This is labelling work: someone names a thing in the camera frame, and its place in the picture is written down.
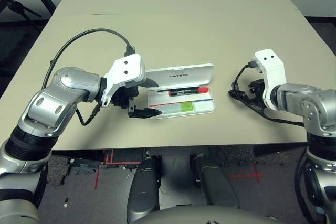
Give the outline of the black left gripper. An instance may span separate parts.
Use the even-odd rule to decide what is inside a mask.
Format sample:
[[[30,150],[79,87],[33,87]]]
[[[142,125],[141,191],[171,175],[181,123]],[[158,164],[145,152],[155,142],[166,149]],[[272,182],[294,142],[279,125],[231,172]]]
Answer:
[[[143,87],[145,88],[157,88],[158,86],[159,85],[150,78],[146,78],[143,82]],[[120,87],[112,96],[110,103],[122,109],[127,109],[129,118],[147,119],[161,114],[161,111],[157,109],[137,109],[134,105],[134,98],[138,95],[138,86],[130,88]]]

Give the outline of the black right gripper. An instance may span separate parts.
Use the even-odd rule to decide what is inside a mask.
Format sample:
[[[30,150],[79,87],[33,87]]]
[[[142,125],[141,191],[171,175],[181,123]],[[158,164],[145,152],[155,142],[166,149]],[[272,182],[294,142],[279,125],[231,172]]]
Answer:
[[[231,98],[235,100],[242,100],[244,104],[251,108],[256,108],[258,110],[264,109],[263,94],[265,90],[264,79],[258,79],[252,81],[249,85],[249,92],[254,94],[255,97],[249,98],[246,92],[241,90],[229,90],[228,94]]]

